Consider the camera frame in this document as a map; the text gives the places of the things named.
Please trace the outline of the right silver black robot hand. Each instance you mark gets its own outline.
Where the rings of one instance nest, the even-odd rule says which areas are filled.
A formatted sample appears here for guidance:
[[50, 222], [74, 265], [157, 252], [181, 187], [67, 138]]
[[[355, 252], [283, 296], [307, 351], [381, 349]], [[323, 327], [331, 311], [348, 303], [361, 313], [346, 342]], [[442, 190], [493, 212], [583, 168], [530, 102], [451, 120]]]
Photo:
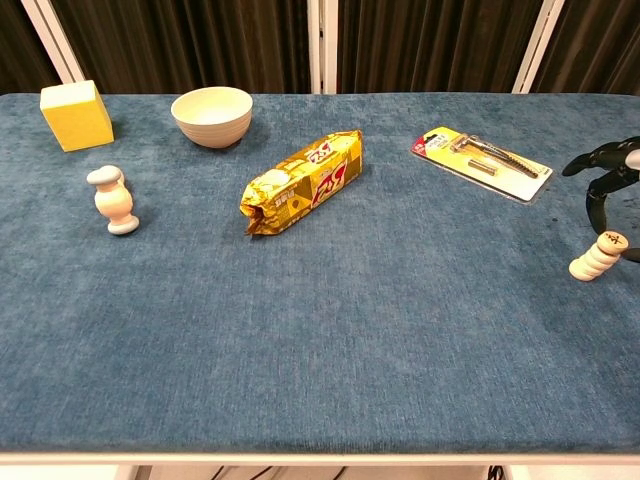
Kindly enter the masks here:
[[592, 228], [597, 234], [602, 234], [607, 230], [607, 196], [639, 181], [639, 137], [608, 142], [589, 153], [578, 155], [564, 167], [562, 175], [573, 176], [595, 167], [604, 169], [607, 173], [590, 182], [585, 205]]

